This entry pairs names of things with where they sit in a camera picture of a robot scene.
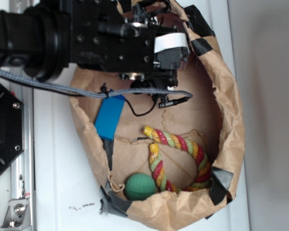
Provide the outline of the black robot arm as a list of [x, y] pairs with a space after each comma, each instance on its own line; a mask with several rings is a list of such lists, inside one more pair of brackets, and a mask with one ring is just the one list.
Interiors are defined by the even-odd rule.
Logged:
[[0, 67], [44, 82], [74, 63], [139, 87], [175, 87], [187, 37], [157, 22], [174, 8], [169, 0], [42, 0], [22, 14], [0, 11]]

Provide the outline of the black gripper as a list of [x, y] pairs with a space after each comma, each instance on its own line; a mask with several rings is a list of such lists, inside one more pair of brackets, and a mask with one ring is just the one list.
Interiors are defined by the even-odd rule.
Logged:
[[170, 12], [170, 1], [128, 3], [130, 17], [122, 16], [117, 0], [71, 2], [71, 62], [131, 74], [131, 89], [177, 87], [177, 70], [190, 53], [186, 34], [153, 21]]

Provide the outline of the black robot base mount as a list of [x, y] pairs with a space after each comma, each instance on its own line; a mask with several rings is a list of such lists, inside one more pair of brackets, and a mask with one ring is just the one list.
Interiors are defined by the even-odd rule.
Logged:
[[0, 84], [0, 176], [23, 151], [23, 104]]

